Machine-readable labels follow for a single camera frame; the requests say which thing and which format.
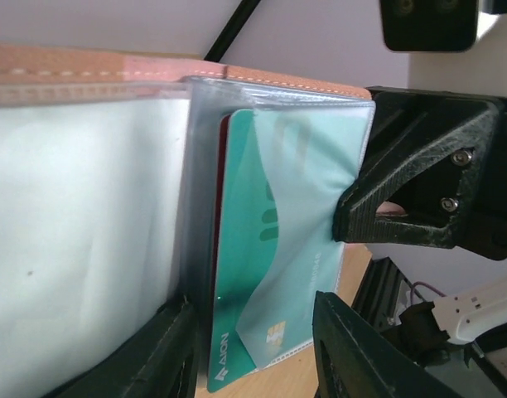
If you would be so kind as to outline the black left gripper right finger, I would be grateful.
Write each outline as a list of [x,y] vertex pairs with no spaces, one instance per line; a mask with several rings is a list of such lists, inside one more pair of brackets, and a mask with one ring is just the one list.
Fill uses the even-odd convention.
[[458,397],[407,359],[334,293],[316,294],[318,397]]

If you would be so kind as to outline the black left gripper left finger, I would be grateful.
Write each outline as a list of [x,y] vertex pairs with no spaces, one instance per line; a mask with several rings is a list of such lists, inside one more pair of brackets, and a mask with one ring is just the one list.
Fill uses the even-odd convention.
[[192,303],[174,298],[116,352],[48,397],[193,397],[200,329]]

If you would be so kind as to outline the teal credit card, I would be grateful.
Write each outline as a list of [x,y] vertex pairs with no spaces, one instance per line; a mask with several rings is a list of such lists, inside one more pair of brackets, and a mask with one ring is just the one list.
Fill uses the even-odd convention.
[[370,106],[239,109],[229,119],[207,388],[307,347],[317,292],[336,290],[332,238],[355,181]]

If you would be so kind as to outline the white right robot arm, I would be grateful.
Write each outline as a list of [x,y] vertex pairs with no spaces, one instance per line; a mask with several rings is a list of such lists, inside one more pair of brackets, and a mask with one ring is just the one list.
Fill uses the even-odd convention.
[[[390,50],[459,51],[482,14],[507,1],[379,1]],[[373,88],[365,163],[337,204],[332,233],[346,243],[459,246],[507,258],[507,99]],[[507,324],[507,279],[474,293],[415,304],[384,332],[420,365]]]

